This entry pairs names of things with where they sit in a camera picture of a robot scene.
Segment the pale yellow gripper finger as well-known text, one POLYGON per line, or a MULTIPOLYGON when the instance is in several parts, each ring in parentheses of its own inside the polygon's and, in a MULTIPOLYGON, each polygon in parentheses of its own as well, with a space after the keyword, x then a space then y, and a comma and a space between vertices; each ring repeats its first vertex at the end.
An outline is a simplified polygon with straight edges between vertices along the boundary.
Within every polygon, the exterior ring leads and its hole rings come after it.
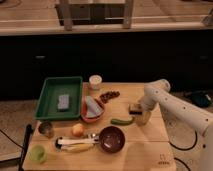
POLYGON ((136 117, 136 124, 139 126, 146 125, 151 117, 150 111, 145 111, 136 117))

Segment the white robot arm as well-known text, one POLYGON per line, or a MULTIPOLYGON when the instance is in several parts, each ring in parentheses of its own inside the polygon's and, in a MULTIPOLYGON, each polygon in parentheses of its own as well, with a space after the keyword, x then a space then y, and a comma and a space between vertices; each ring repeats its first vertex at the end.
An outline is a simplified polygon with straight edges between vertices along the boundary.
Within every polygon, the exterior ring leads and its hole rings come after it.
POLYGON ((170 89, 166 79, 144 84, 144 95, 139 100, 142 122, 149 120, 156 104, 166 108, 204 137, 198 171, 213 171, 213 113, 171 95, 170 89))

